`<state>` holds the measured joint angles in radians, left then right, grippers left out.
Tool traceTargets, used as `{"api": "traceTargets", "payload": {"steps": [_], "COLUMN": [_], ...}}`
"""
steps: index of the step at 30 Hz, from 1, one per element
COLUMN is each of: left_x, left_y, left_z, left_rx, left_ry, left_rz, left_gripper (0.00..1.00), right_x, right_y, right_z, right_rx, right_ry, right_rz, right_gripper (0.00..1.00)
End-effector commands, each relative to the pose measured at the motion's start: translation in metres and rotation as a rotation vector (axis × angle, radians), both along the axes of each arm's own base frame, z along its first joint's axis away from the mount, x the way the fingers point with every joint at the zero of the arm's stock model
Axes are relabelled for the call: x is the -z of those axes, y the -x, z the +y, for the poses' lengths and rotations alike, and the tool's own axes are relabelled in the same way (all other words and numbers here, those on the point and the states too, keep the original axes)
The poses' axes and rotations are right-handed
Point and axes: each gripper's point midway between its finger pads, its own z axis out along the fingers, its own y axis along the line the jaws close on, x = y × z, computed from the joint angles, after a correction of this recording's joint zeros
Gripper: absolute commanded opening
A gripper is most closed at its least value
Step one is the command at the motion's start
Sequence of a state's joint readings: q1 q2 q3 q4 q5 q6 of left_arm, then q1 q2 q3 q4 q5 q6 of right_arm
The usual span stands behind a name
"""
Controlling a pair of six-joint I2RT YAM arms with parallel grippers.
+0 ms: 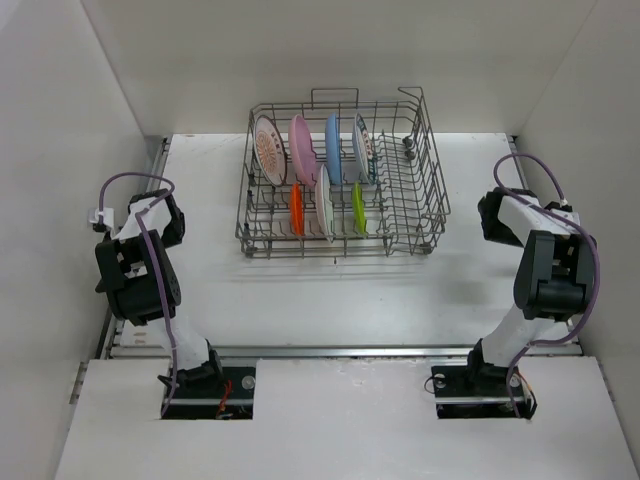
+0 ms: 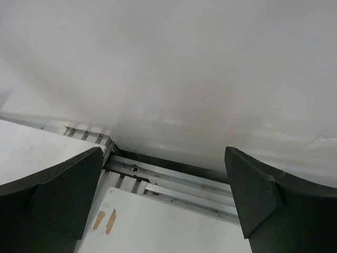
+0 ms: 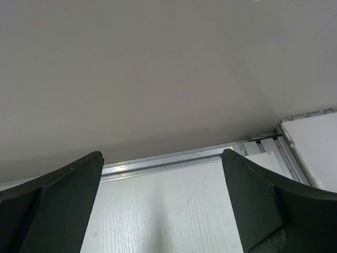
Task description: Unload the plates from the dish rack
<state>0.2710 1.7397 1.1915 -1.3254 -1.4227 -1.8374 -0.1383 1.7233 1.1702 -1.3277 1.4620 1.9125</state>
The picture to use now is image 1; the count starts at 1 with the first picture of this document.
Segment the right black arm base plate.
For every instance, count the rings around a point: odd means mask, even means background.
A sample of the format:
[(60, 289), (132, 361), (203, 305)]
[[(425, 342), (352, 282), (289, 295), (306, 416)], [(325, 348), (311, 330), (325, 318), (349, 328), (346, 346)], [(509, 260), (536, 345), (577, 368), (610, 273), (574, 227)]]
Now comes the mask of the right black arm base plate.
[(537, 410), (535, 395), (516, 378), (510, 380), (513, 397), (506, 385), (506, 368), (473, 371), (463, 365), (436, 365), (431, 368), (432, 385), (439, 419), (530, 420)]

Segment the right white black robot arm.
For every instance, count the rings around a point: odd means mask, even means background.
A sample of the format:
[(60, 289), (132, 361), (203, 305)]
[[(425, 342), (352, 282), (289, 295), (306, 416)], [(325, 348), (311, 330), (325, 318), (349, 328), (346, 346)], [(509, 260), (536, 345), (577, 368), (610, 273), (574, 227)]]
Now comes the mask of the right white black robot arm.
[(521, 247), (513, 285), (514, 305), (481, 338), (463, 369), (465, 386), (477, 394), (506, 383), (511, 363), (559, 322), (584, 313), (593, 292), (594, 261), (576, 226), (577, 214), (551, 203), (543, 208), (528, 190), (519, 200), (496, 187), (478, 202), (486, 240)]

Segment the white plate dark line emblem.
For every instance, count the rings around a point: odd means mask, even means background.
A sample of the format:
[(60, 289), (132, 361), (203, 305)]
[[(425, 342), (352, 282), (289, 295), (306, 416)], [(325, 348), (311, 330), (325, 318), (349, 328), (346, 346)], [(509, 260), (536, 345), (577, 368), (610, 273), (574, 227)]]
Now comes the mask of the white plate dark line emblem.
[(315, 185), (316, 214), (321, 233), (325, 239), (332, 243), (334, 233), (333, 222), (333, 202), (331, 199), (331, 185), (328, 170), (324, 164), (320, 166), (318, 178)]

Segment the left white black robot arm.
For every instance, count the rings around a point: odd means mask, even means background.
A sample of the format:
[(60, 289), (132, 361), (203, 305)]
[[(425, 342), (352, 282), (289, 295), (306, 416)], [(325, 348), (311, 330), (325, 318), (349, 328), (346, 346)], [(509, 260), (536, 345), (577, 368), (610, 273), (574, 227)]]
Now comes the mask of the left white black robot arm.
[(167, 250), (182, 243), (185, 215), (168, 189), (135, 195), (125, 225), (112, 232), (114, 213), (104, 210), (106, 224), (94, 228), (105, 236), (95, 247), (101, 275), (96, 286), (114, 316), (136, 327), (148, 327), (170, 357), (177, 373), (162, 376), (168, 387), (185, 394), (217, 394), (224, 383), (219, 357), (185, 318), (178, 318), (182, 295)]

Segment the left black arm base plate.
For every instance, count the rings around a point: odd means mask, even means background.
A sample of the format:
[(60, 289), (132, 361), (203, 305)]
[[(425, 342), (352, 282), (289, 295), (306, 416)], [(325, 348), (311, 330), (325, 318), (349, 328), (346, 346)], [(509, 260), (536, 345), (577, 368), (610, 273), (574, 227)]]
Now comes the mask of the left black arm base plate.
[(163, 420), (251, 420), (256, 388), (255, 366), (227, 366), (223, 379), (213, 376), (178, 385)]

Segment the small green plate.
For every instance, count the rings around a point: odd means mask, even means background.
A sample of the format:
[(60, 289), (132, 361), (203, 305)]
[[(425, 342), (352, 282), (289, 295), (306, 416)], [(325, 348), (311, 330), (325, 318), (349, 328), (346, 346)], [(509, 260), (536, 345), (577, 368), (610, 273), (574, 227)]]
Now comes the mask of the small green plate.
[(351, 201), (355, 219), (356, 231), (360, 235), (366, 235), (366, 215), (364, 210), (363, 191), (361, 184), (356, 181), (351, 190)]

